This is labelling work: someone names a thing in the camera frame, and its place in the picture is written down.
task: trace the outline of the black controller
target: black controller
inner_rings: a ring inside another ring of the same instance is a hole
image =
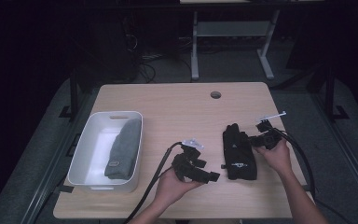
[[[262,120],[256,127],[262,134],[258,136],[250,136],[248,138],[252,147],[266,147],[266,149],[273,149],[277,146],[278,142],[281,141],[281,135],[273,131],[272,125],[268,120]]]
[[[220,174],[215,172],[208,173],[199,169],[205,167],[206,161],[198,159],[200,155],[198,150],[188,146],[182,146],[182,149],[184,152],[176,155],[172,162],[172,168],[178,179],[184,181],[185,177],[187,177],[205,184],[209,181],[217,181]]]

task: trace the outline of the table leg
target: table leg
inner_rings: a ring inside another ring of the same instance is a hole
[[[197,57],[197,11],[194,12],[193,22],[193,51],[191,52],[191,79],[199,79],[199,59]]]
[[[274,74],[272,73],[269,61],[267,60],[267,51],[269,50],[269,43],[271,42],[272,35],[274,34],[275,25],[278,20],[280,10],[275,10],[272,15],[272,19],[269,23],[268,32],[266,35],[266,43],[263,48],[257,50],[258,58],[260,59],[261,65],[263,66],[264,73],[268,79],[273,79]]]

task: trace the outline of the gray cloth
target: gray cloth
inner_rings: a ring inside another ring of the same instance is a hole
[[[139,149],[141,127],[140,119],[130,119],[124,124],[110,150],[105,176],[110,179],[131,178]]]

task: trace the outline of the plastic bin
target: plastic bin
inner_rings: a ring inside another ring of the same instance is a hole
[[[130,119],[140,119],[141,137],[135,167],[130,179],[109,179],[104,175],[109,161],[110,150],[124,124]],[[136,111],[112,111],[92,114],[80,135],[76,151],[69,168],[69,182],[87,191],[112,190],[131,192],[138,186],[142,131],[144,121]]]

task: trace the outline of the clip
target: clip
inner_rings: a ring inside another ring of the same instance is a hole
[[[190,140],[183,140],[182,144],[188,147],[194,147],[196,149],[204,149],[204,146],[198,143],[195,138]]]
[[[278,115],[273,115],[273,116],[269,116],[269,117],[265,116],[265,117],[263,117],[261,119],[258,119],[257,121],[263,121],[263,120],[266,120],[266,119],[273,119],[273,118],[277,118],[277,117],[280,117],[280,116],[283,116],[283,115],[286,115],[285,111],[283,111],[281,114],[278,114]]]

